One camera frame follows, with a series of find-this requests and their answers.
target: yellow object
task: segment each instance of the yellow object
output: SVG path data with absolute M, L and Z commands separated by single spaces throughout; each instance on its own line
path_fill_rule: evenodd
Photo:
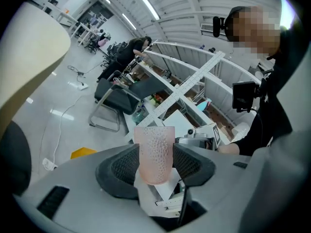
M 80 149 L 71 153 L 70 159 L 78 158 L 78 157 L 93 154 L 93 153 L 97 153 L 97 151 L 92 150 L 92 149 L 88 149 L 88 148 L 80 148 Z

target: person in black clothing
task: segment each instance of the person in black clothing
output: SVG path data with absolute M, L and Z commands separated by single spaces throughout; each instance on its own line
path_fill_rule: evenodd
M 268 55 L 268 60 L 276 60 L 270 76 L 261 81 L 260 89 L 266 95 L 260 98 L 259 115 L 255 116 L 250 131 L 243 139 L 218 147 L 221 153 L 251 156 L 256 149 L 267 146 L 271 138 L 274 141 L 292 131 L 276 95 L 302 60 L 308 38 L 298 21 L 289 30 L 275 29 L 255 6 L 233 8 L 225 21 L 225 34 L 234 44 L 244 42 L 251 50 Z
M 146 54 L 140 51 L 149 46 L 151 42 L 152 40 L 148 36 L 130 40 L 124 51 L 117 56 L 115 61 L 109 64 L 107 69 L 105 69 L 97 79 L 108 79 L 116 70 L 123 72 L 127 65 L 134 59 L 135 55 L 146 57 Z

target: textured plastic cup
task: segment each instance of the textured plastic cup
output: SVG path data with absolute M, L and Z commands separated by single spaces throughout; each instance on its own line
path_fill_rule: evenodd
M 139 144 L 139 173 L 151 185 L 165 183 L 173 166 L 175 127 L 135 127 Z

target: chair seat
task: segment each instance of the chair seat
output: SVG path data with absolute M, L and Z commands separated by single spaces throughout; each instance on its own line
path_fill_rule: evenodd
M 101 79 L 98 82 L 98 86 L 95 91 L 95 99 L 97 99 L 98 101 L 102 99 L 104 94 L 109 90 L 111 86 L 112 83 L 110 83 L 108 80 Z M 104 105 L 122 111 L 127 115 L 133 114 L 136 108 L 136 106 L 133 107 L 133 105 L 131 105 L 128 95 L 121 90 L 112 91 L 109 97 L 107 97 L 107 99 L 104 101 Z

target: floor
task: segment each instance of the floor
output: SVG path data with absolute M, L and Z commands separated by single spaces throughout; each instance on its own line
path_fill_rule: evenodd
M 127 134 L 124 118 L 120 119 L 120 130 L 117 133 L 89 126 L 87 119 L 95 106 L 94 92 L 96 80 L 103 67 L 98 65 L 85 78 L 79 78 L 89 87 L 83 91 L 75 86 L 77 74 L 67 68 L 68 65 L 76 67 L 79 71 L 87 72 L 103 60 L 103 54 L 90 53 L 83 46 L 78 46 L 77 40 L 71 40 L 71 47 L 62 63 L 55 71 L 32 93 L 23 106 L 19 109 L 13 121 L 23 130 L 28 140 L 32 157 L 31 184 L 44 177 L 47 171 L 42 160 L 48 158 L 53 161 L 53 153 L 60 134 L 61 138 L 55 153 L 55 164 L 61 165 L 70 159 L 73 151 L 86 147 L 102 151 L 113 147 L 126 145 L 123 137 Z M 116 128 L 116 116 L 105 108 L 100 109 L 100 123 L 111 128 Z

